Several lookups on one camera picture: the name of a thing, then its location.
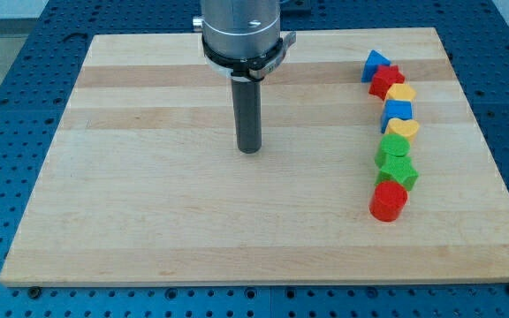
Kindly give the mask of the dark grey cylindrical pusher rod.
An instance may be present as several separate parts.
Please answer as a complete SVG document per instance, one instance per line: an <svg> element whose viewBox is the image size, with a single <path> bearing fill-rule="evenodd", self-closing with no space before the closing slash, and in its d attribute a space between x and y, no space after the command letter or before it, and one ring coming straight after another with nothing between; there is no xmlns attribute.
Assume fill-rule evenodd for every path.
<svg viewBox="0 0 509 318"><path fill-rule="evenodd" d="M237 147L243 153L253 154L262 146L260 84L236 80L231 83Z"/></svg>

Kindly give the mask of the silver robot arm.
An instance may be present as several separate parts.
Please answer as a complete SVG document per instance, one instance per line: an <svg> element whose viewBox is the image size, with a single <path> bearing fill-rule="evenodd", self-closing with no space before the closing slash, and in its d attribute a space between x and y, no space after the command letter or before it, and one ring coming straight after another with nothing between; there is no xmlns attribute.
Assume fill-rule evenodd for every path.
<svg viewBox="0 0 509 318"><path fill-rule="evenodd" d="M261 82L284 61L296 33L281 36L278 0L202 0L203 54L211 68L231 82L237 148L246 154L262 146Z"/></svg>

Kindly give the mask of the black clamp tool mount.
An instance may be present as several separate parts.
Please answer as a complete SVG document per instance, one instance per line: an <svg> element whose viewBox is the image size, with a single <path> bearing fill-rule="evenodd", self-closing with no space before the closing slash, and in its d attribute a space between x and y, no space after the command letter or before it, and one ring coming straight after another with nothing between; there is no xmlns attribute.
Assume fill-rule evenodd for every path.
<svg viewBox="0 0 509 318"><path fill-rule="evenodd" d="M231 58L216 53L204 39L203 55L212 70L228 79L239 82L259 82L274 72L285 60L287 50L296 42L296 32L279 38L266 53L252 58Z"/></svg>

